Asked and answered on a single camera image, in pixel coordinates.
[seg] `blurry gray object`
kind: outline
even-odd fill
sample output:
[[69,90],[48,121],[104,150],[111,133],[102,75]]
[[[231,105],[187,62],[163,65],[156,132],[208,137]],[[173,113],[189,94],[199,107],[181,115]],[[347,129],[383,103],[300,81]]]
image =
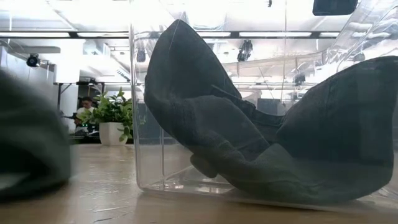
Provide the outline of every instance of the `blurry gray object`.
[[243,101],[206,42],[177,20],[155,46],[144,99],[207,177],[265,200],[345,202],[392,177],[397,68],[398,57],[358,63],[274,116]]
[[70,146],[57,111],[18,79],[0,71],[0,200],[35,195],[71,175]]

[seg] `dark gray cloth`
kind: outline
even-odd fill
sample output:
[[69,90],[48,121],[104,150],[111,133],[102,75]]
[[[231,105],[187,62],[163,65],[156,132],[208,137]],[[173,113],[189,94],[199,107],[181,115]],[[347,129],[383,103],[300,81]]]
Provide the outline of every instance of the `dark gray cloth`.
[[70,145],[54,106],[22,81],[0,71],[0,175],[28,174],[0,199],[34,195],[66,182]]
[[333,203],[391,179],[398,57],[358,63],[311,88],[285,116],[243,101],[213,51],[183,21],[159,38],[145,103],[208,177],[264,200]]

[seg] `transparent acrylic container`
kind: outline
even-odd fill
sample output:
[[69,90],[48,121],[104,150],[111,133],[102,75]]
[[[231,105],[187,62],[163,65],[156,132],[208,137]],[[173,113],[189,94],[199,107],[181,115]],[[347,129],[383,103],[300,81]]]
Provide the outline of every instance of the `transparent acrylic container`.
[[[279,45],[267,55],[253,50],[242,62],[236,62],[240,50],[236,43],[252,40],[257,46],[267,40],[261,36],[261,26],[239,29],[240,22],[249,18],[229,21],[228,13],[244,6],[227,0],[220,1],[222,5],[211,2],[214,8],[206,15],[214,14],[215,19],[200,21],[200,16],[190,14],[205,3],[173,1],[171,7],[170,2],[136,0],[132,5],[134,143],[142,190],[317,210],[398,212],[398,172],[393,166],[398,111],[392,109],[396,85],[384,91],[377,87],[379,74],[361,68],[370,66],[368,70],[377,73],[383,69],[378,63],[394,66],[398,61],[386,58],[356,65],[398,55],[398,1],[362,0],[331,47],[296,56],[287,47],[295,35],[287,32],[292,30],[286,21],[290,11],[285,1],[279,1],[276,7],[283,10],[272,21],[275,30],[284,31],[267,34]],[[263,1],[253,1],[251,8],[261,8],[258,4],[267,7]],[[218,11],[222,6],[229,11]],[[228,54],[222,50],[225,40],[235,46]],[[360,81],[356,70],[367,72],[372,83]],[[350,73],[357,79],[350,79]],[[386,83],[395,80],[379,73],[391,79]],[[212,75],[221,82],[224,78],[224,83],[212,80]],[[350,82],[345,89],[333,89],[344,87],[345,80]],[[343,91],[350,94],[347,99],[337,96]],[[341,105],[326,103],[328,97],[340,97]],[[345,119],[345,108],[355,111],[348,112],[348,118],[361,119],[357,123]],[[326,123],[318,115],[328,111],[332,115]],[[378,122],[380,114],[386,120]],[[294,131],[283,130],[289,125]],[[386,134],[373,139],[383,131]],[[322,152],[326,148],[336,150]]]

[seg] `desk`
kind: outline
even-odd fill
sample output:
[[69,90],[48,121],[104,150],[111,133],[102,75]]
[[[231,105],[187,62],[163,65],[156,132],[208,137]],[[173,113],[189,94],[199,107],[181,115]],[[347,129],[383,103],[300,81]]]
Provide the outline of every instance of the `desk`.
[[316,212],[199,196],[161,197],[136,185],[131,146],[79,145],[67,186],[41,198],[0,205],[1,224],[397,223],[387,215]]

